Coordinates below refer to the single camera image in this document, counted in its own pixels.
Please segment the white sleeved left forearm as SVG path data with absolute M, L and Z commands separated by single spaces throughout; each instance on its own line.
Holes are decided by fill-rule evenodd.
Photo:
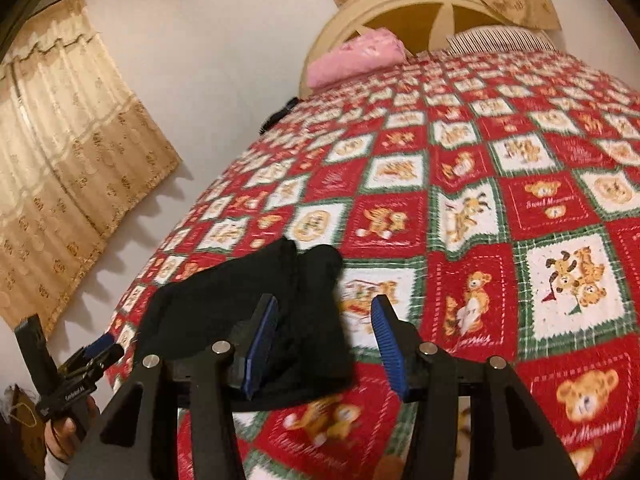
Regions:
M 46 480 L 63 480 L 68 465 L 61 462 L 50 453 L 44 458 L 44 478 Z

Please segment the person's left hand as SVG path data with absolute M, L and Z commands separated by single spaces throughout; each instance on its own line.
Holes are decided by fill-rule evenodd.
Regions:
M 76 422 L 70 417 L 49 420 L 43 435 L 48 453 L 58 462 L 68 465 L 80 445 Z

